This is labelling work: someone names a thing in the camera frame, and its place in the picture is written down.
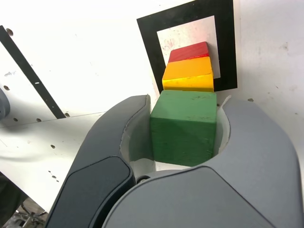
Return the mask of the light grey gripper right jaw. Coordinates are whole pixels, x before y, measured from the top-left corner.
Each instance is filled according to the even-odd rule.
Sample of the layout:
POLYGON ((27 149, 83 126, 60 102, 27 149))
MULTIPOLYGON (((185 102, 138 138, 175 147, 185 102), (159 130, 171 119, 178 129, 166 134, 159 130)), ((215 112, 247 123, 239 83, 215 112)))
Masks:
POLYGON ((225 148, 207 162, 160 174, 124 194, 105 228, 298 228, 301 171, 284 130, 255 103, 227 97, 225 148))

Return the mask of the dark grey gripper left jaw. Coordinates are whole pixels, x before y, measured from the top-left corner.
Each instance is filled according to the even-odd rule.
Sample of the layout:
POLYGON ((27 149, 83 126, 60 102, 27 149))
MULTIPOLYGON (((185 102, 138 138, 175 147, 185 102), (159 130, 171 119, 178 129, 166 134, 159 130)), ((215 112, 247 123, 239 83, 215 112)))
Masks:
POLYGON ((103 114, 82 142, 46 221, 47 228, 100 228, 113 205, 155 171, 149 95, 103 114))

